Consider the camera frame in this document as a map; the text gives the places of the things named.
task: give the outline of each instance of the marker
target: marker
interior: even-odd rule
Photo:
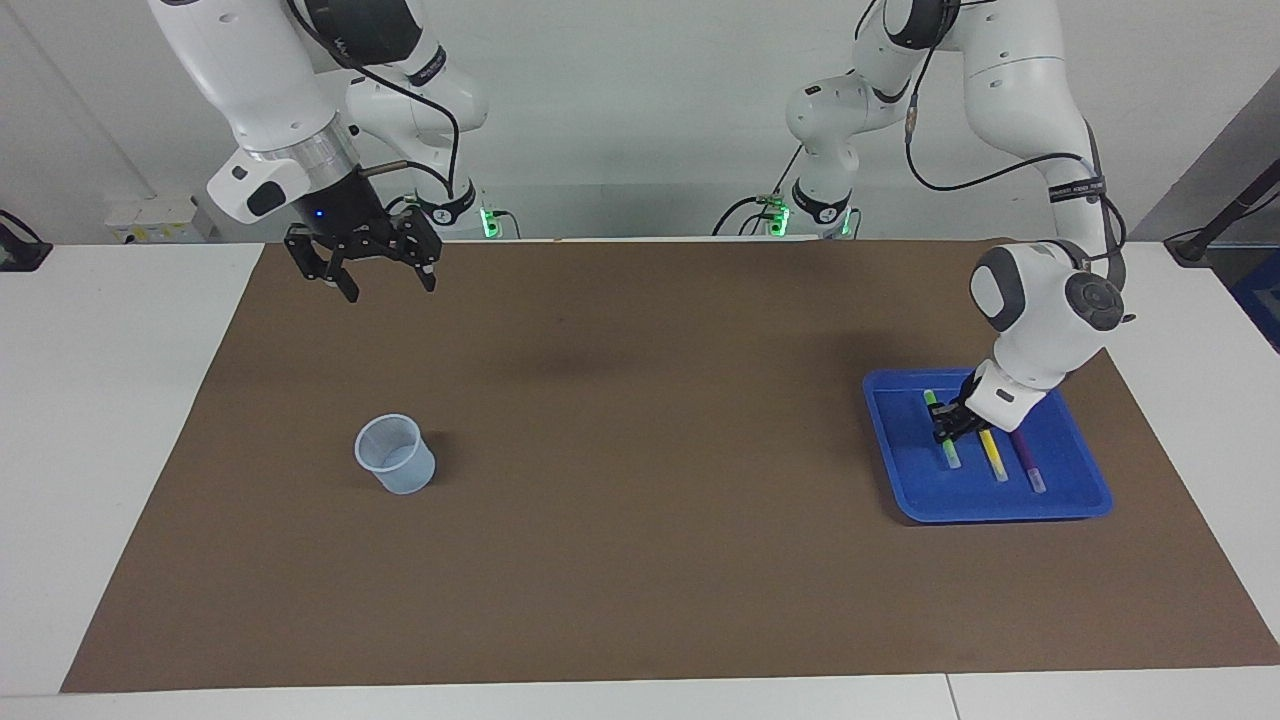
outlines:
[[[996,447],[996,438],[991,437],[991,430],[980,430],[982,448],[987,451],[987,460],[991,460],[991,469],[996,471],[996,482],[1007,483],[1009,473],[1005,470],[1005,461],[1000,459],[1000,448]]]
[[[924,402],[927,405],[937,405],[938,396],[933,395],[932,389],[924,391]],[[947,468],[952,470],[960,469],[960,455],[956,452],[956,443],[947,439],[942,442],[942,454],[947,456]]]
[[[1014,450],[1018,452],[1018,461],[1023,464],[1023,469],[1027,470],[1027,477],[1032,480],[1032,489],[1036,495],[1044,495],[1048,488],[1044,487],[1044,475],[1039,471],[1039,465],[1036,464],[1036,456],[1032,455],[1030,446],[1027,445],[1027,438],[1023,437],[1021,430],[1014,430],[1009,433],[1010,439],[1014,441]]]

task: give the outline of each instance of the white table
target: white table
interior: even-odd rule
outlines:
[[[52,697],[260,251],[59,247],[0,275],[0,717],[1280,717],[1280,666]],[[1140,322],[1111,355],[1280,635],[1280,356],[1208,270],[1126,258]]]

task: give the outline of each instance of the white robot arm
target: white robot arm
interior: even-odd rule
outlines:
[[[453,147],[454,133],[484,124],[489,101],[475,79],[449,59],[430,29],[421,0],[287,1],[325,47],[360,65],[384,65],[392,85],[434,104],[410,100],[367,77],[347,87],[347,108],[361,131],[448,181],[438,182],[426,173],[415,181],[413,201],[426,209],[436,228],[480,227],[481,214],[470,213],[479,190],[458,172]]]
[[[302,19],[297,5],[301,0],[288,1]],[[209,181],[214,202],[243,223],[257,222],[284,205],[293,206],[305,224],[291,227],[285,245],[298,269],[307,279],[337,286],[352,302],[358,288],[343,268],[348,259],[385,256],[408,264],[424,287],[434,290],[434,263],[443,246],[424,208],[411,204],[390,215],[369,177],[412,165],[428,177],[439,176],[439,187],[425,195],[440,205],[452,208],[451,202],[467,195],[474,202],[470,181],[457,195],[445,187],[461,183],[452,182],[453,161],[443,160],[439,147],[426,142],[438,135],[439,120],[422,119],[412,105],[420,101],[424,108],[444,108],[421,97],[422,87],[436,81],[431,91],[447,96],[457,108],[456,113],[442,117],[456,118],[460,131],[463,123],[467,128],[479,127],[488,108],[470,78],[448,68],[443,49],[425,29],[419,0],[306,0],[305,22],[310,24],[305,29],[317,41],[328,38],[326,45],[338,50],[339,61],[352,67],[394,64],[402,78],[388,85],[398,82],[412,88],[396,92],[398,102],[389,101],[394,91],[388,91],[367,111],[370,132],[408,160],[372,169],[361,168],[348,127],[338,109],[325,100],[307,55],[276,1],[148,3],[178,59],[227,118],[239,145]],[[453,129],[452,126],[451,120],[445,127]],[[456,220],[454,217],[444,224]],[[328,258],[316,254],[317,245],[329,250]]]
[[[979,260],[970,291],[1000,337],[960,397],[934,411],[945,439],[988,424],[1015,429],[1130,318],[1120,297],[1123,220],[1117,241],[1097,149],[1066,83],[1055,0],[874,0],[855,36],[855,69],[804,87],[788,104],[788,126],[806,150],[791,190],[796,209],[835,234],[858,170],[851,137],[901,119],[920,182],[977,184],[928,183],[910,156],[918,73],[933,50],[964,54],[970,127],[1041,170],[1059,236]]]

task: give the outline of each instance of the plastic cup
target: plastic cup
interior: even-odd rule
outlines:
[[[422,489],[435,474],[435,456],[417,423],[404,415],[370,420],[356,436],[356,462],[396,495]]]

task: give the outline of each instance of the green highlighter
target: green highlighter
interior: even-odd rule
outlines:
[[[938,396],[933,395],[932,389],[927,389],[924,391],[924,402],[925,405],[937,405]],[[942,443],[942,454],[947,456],[947,468],[952,470],[960,469],[960,454],[956,452],[956,443],[954,441],[948,439]]]

